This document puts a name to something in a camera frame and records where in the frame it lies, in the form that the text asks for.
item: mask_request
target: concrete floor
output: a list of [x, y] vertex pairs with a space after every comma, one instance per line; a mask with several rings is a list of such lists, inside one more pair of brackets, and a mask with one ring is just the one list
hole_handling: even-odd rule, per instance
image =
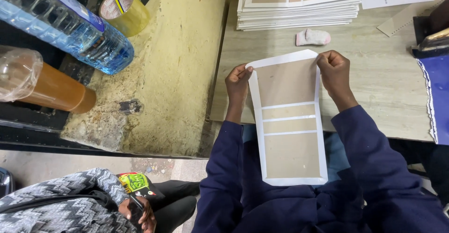
[[[0, 167], [13, 173], [19, 187], [95, 167], [104, 167], [116, 174], [141, 172], [153, 183], [170, 179], [200, 181], [206, 177], [206, 164], [207, 160], [100, 157], [0, 150]], [[177, 228], [175, 233], [190, 233], [195, 216], [196, 212], [190, 220]]]

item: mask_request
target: blue bottle label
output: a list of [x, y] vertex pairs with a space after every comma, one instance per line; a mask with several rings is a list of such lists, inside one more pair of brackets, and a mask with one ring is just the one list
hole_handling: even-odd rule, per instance
[[104, 32], [105, 25], [103, 23], [103, 20], [97, 15], [94, 15], [92, 12], [87, 10], [77, 0], [59, 0], [59, 1], [64, 3], [68, 8], [73, 10], [79, 16], [84, 18], [86, 21], [90, 22], [99, 31]]

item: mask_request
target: plastic water bottle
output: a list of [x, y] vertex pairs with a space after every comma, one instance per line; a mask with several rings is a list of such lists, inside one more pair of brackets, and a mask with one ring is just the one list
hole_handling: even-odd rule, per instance
[[134, 57], [123, 34], [76, 0], [0, 0], [0, 19], [106, 74]]

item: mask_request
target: white sock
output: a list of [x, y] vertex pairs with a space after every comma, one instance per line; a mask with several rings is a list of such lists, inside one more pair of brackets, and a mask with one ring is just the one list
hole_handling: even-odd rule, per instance
[[306, 44], [326, 45], [330, 43], [330, 34], [322, 30], [305, 29], [296, 34], [296, 46]]

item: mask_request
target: hand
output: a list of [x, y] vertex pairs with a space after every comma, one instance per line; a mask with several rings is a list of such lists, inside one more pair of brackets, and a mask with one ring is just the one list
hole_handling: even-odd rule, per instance
[[[154, 228], [156, 227], [156, 219], [154, 218], [153, 210], [147, 199], [140, 196], [137, 196], [137, 199], [144, 205], [142, 217], [139, 219], [139, 224], [142, 224], [142, 233], [153, 233]], [[119, 212], [128, 220], [131, 219], [129, 202], [129, 199], [126, 199], [119, 206]]]
[[248, 95], [248, 80], [253, 71], [251, 66], [245, 69], [245, 65], [236, 66], [224, 80], [229, 97], [228, 113], [225, 120], [237, 124], [240, 124], [242, 118], [243, 107]]
[[349, 59], [336, 51], [326, 51], [317, 56], [316, 62], [321, 70], [324, 88], [338, 110], [341, 112], [357, 106], [356, 98], [349, 87]]

